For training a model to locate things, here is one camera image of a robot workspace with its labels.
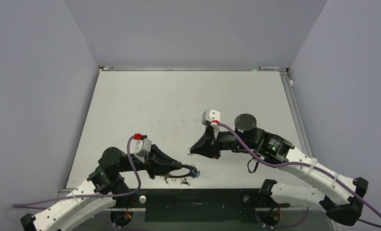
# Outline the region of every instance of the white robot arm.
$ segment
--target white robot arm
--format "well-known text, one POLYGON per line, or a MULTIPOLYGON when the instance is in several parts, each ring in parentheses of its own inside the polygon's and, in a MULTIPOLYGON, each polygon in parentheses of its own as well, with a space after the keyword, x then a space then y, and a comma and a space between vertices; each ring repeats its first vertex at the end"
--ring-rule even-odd
POLYGON ((257 128, 257 121, 250 114, 236 117, 233 130, 220 123, 220 112, 206 110, 202 116, 202 124, 206 126, 205 133, 191 147, 191 154, 218 159, 221 150, 249 153, 264 165, 289 172, 314 186, 306 188, 266 180, 259 193, 263 197, 271 198, 277 204, 289 203, 320 210, 344 225, 354 225, 359 219, 363 203, 348 189, 363 197, 368 188, 365 179, 352 179, 335 173, 318 163, 317 159, 302 153, 291 142, 257 128), (225 127, 229 131, 218 131, 219 127, 225 127))
MULTIPOLYGON (((53 206, 35 215, 26 214, 21 218, 24 231, 71 231, 73 228, 93 217, 106 208, 118 205, 124 207, 129 202, 131 191, 124 183, 120 172, 146 170, 151 179, 174 170, 189 169, 183 177, 198 177, 199 171, 194 166, 183 165, 170 158, 158 147, 151 144, 146 136, 137 136, 136 152, 129 162, 123 151, 110 147, 99 160, 99 166, 67 197, 58 198, 53 206)), ((15 207, 26 207, 26 204, 15 207)))

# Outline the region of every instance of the cable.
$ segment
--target cable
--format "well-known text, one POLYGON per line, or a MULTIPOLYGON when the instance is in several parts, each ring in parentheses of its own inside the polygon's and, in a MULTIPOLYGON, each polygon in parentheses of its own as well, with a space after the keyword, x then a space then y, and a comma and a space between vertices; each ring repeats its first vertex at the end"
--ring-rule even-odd
POLYGON ((169 175, 167 178, 171 179, 179 179, 179 178, 185 178, 185 177, 192 177, 192 172, 193 171, 198 171, 198 169, 195 166, 192 165, 179 165, 181 168, 186 168, 189 170, 187 174, 179 175, 179 176, 172 176, 169 175))
MULTIPOLYGON (((263 165, 265 166, 268 166, 268 167, 273 167, 273 168, 277 168, 277 167, 283 167, 283 166, 287 166, 287 165, 301 165, 301 166, 305 166, 305 167, 311 167, 310 164, 307 164, 307 163, 302 163, 302 162, 287 162, 287 163, 281 163, 281 164, 270 164, 270 163, 267 163, 266 161, 262 160, 261 158, 257 157, 257 155, 255 155, 252 150, 250 150, 249 147, 247 147, 247 145, 244 143, 244 141, 237 135, 237 133, 235 131, 233 131, 231 129, 231 127, 227 126, 226 124, 222 124, 222 123, 217 123, 218 126, 221 126, 221 127, 224 127, 226 128, 236 139, 237 141, 243 146, 243 148, 245 148, 245 150, 254 158, 256 159, 258 162, 262 163, 263 165)), ((329 172, 317 167, 317 166, 314 166, 314 169, 315 170, 318 170, 320 172, 322 172, 323 174, 327 175, 328 177, 330 178, 335 178, 332 174, 330 174, 329 172)), ((352 191, 348 186, 346 186, 342 181, 340 181, 339 179, 336 179, 336 182, 338 184, 340 184, 344 189, 346 189, 348 192, 350 192, 356 199, 358 199, 359 201, 361 201, 364 205, 366 205, 368 208, 370 208, 376 215, 378 215, 378 217, 380 217, 381 219, 381 213, 375 209, 373 206, 371 206, 367 201, 365 201, 362 197, 360 197, 358 194, 356 194, 356 192, 352 191)), ((363 222, 365 224, 368 224, 368 225, 371 225, 373 227, 377 227, 377 228, 381 228, 381 225, 378 225, 378 224, 375 224, 375 223, 372 223, 372 222, 369 222, 369 221, 365 221, 365 220, 362 220, 362 219, 358 219, 358 221, 360 222, 363 222)))
MULTIPOLYGON (((138 171, 134 166, 134 162, 132 161, 131 153, 129 151, 129 145, 131 141, 134 139, 134 136, 131 136, 128 139, 127 142, 127 156, 128 156, 128 161, 132 167, 132 170, 134 171, 135 176, 137 177, 138 180, 138 187, 130 192, 126 193, 121 193, 121 194, 110 194, 110 195, 104 195, 104 194, 85 194, 85 195, 75 195, 76 198, 80 197, 122 197, 122 196, 129 196, 134 193, 136 193, 140 188, 141 188, 141 179, 140 176, 138 175, 138 171)), ((52 202, 52 201, 59 201, 59 200, 67 200, 67 199, 73 199, 73 196, 63 196, 63 197, 57 197, 57 198, 51 198, 51 199, 46 199, 46 200, 41 200, 41 201, 35 201, 35 202, 29 202, 29 203, 21 203, 21 204, 13 204, 12 206, 15 208, 36 208, 31 205, 38 205, 42 203, 47 203, 47 202, 52 202)))
POLYGON ((249 173, 255 173, 258 167, 258 162, 256 162, 253 171, 250 170, 249 165, 252 160, 254 160, 254 158, 252 158, 251 160, 249 160, 249 162, 247 162, 247 170, 249 170, 249 173))
POLYGON ((263 218, 263 219, 260 219, 260 220, 262 220, 263 223, 264 223, 264 221, 267 220, 268 216, 270 215, 270 213, 271 213, 274 209, 275 209, 275 208, 272 207, 272 208, 266 213, 266 215, 264 216, 264 218, 263 218))
POLYGON ((299 226, 299 225, 301 225, 301 223, 303 223, 305 221, 305 219, 308 217, 308 214, 309 214, 309 208, 307 207, 303 218, 301 218, 301 220, 299 220, 297 223, 291 224, 291 225, 273 226, 273 229, 285 229, 285 228, 292 228, 292 227, 299 226))
POLYGON ((111 221, 109 221, 107 218, 103 217, 102 215, 99 215, 99 214, 96 214, 96 217, 99 217, 101 218, 102 220, 104 220, 105 222, 107 222, 107 224, 109 224, 114 231, 118 231, 118 229, 114 226, 113 223, 111 223, 111 221))

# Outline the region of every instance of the purple cable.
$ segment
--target purple cable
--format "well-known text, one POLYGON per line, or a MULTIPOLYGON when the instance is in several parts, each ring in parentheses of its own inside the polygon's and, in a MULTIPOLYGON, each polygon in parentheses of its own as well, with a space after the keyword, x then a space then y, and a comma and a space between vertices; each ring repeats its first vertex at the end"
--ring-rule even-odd
MULTIPOLYGON (((282 164, 270 164, 270 163, 267 163, 266 161, 262 160, 261 158, 258 158, 257 155, 255 155, 252 150, 250 150, 249 147, 247 147, 247 145, 243 142, 243 140, 237 135, 237 133, 235 131, 233 131, 231 129, 231 127, 227 126, 226 124, 222 124, 222 123, 217 123, 217 125, 221 126, 221 127, 224 127, 226 128, 227 130, 230 131, 230 133, 237 139, 237 141, 243 146, 243 148, 245 148, 245 150, 254 158, 256 159, 258 162, 262 163, 263 165, 265 166, 268 166, 268 167, 273 167, 273 168, 277 168, 277 167, 283 167, 283 166, 287 166, 287 165, 301 165, 301 166, 305 166, 305 167, 311 167, 310 164, 307 164, 307 163, 302 163, 302 162, 287 162, 287 163, 282 163, 282 164)), ((334 179, 335 177, 330 174, 329 172, 317 167, 317 166, 314 166, 314 169, 315 170, 318 170, 320 172, 322 172, 323 174, 327 175, 328 177, 334 179)), ((378 215, 378 217, 380 217, 381 219, 381 213, 375 209, 373 206, 371 206, 367 201, 365 201, 362 197, 360 197, 358 194, 356 194, 356 192, 352 191, 348 186, 346 186, 342 181, 340 181, 339 179, 336 179, 336 182, 338 184, 340 184, 344 189, 346 189, 348 192, 350 192, 351 194, 353 194, 354 197, 356 197, 356 199, 358 199, 359 201, 361 201, 364 205, 366 205, 368 208, 370 208, 376 215, 378 215)), ((374 227, 377 227, 377 228, 381 228, 381 225, 378 225, 378 224, 375 224, 375 223, 372 223, 372 222, 369 222, 369 221, 365 221, 365 220, 362 220, 362 219, 358 219, 358 221, 360 222, 363 222, 365 224, 368 224, 368 225, 371 225, 371 226, 374 226, 374 227)))
POLYGON ((292 225, 273 226, 273 229, 285 229, 285 228, 292 228, 295 226, 299 226, 305 221, 305 219, 308 217, 308 214, 309 214, 309 208, 307 207, 303 218, 301 218, 301 220, 299 220, 297 223, 292 224, 292 225))
POLYGON ((96 217, 99 217, 101 218, 102 220, 104 220, 105 222, 107 222, 112 228, 114 231, 118 231, 117 227, 114 226, 113 223, 111 223, 111 221, 109 221, 107 218, 103 217, 102 215, 100 214, 96 214, 96 217))
MULTIPOLYGON (((141 188, 141 179, 140 179, 140 176, 138 175, 137 169, 135 169, 134 162, 132 161, 131 153, 129 152, 129 145, 131 144, 131 141, 133 139, 134 139, 134 136, 131 136, 128 139, 127 155, 128 155, 129 164, 131 165, 131 168, 134 171, 135 176, 137 177, 138 187, 136 189, 134 189, 133 191, 130 191, 129 193, 126 192, 126 193, 111 194, 111 195, 103 195, 103 194, 76 195, 75 196, 76 198, 80 198, 80 197, 122 197, 122 196, 128 196, 128 195, 134 194, 135 192, 138 191, 138 189, 141 188)), ((38 205, 38 204, 42 204, 42 203, 59 201, 59 200, 67 200, 67 199, 73 199, 73 196, 63 196, 63 197, 57 197, 57 198, 51 198, 51 199, 46 199, 46 200, 41 200, 41 201, 30 202, 30 203, 13 204, 12 206, 15 208, 38 208, 39 209, 39 207, 33 207, 31 205, 38 205)))

